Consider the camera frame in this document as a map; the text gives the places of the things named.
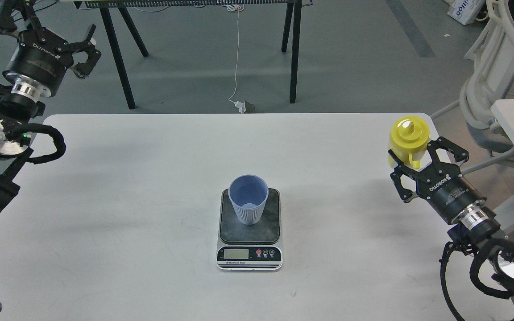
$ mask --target yellow bottle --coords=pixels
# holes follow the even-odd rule
[[[398,119],[392,127],[388,148],[407,166],[418,170],[428,142],[430,128],[426,121],[418,116],[406,116]],[[389,155],[388,163],[395,167],[395,162]]]

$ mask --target gray floor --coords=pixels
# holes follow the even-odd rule
[[[400,23],[394,15],[397,7],[392,10],[398,4],[433,57],[420,57],[410,42],[414,30],[405,31],[405,21]],[[37,13],[44,26],[70,42],[82,40],[88,25],[96,24],[94,38],[103,53],[88,79],[67,74],[57,96],[44,100],[45,116],[237,112],[227,101],[235,86],[237,14],[217,6],[157,13],[129,10],[150,52],[150,57],[141,57],[120,14],[111,10],[138,105],[133,111],[126,107],[98,10],[59,3]],[[233,100],[248,100],[259,112],[430,114],[457,98],[472,71],[472,63],[462,57],[484,26],[462,26],[445,14],[447,10],[442,0],[331,0],[304,8],[297,103],[289,104],[291,56],[280,52],[284,6],[247,6],[239,14],[238,88]],[[2,83],[1,72],[15,47],[14,39],[0,36]],[[514,87],[509,98],[514,98]],[[470,163],[485,155],[471,140],[458,110],[439,118],[436,126],[441,135],[470,151]],[[514,169],[495,165],[467,177],[487,195],[492,208],[514,193]]]

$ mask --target electronic scale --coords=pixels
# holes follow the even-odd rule
[[[237,219],[228,189],[222,193],[217,265],[226,271],[276,271],[283,264],[279,191],[269,189],[261,219],[245,225]]]

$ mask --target blue cup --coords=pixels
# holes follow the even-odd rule
[[[261,219],[269,187],[261,177],[243,175],[229,186],[229,199],[237,219],[245,225],[255,224]]]

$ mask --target cardboard box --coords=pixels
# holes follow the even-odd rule
[[[455,0],[449,6],[447,14],[462,25],[468,25],[475,21],[477,13],[479,13],[484,4],[485,0]]]

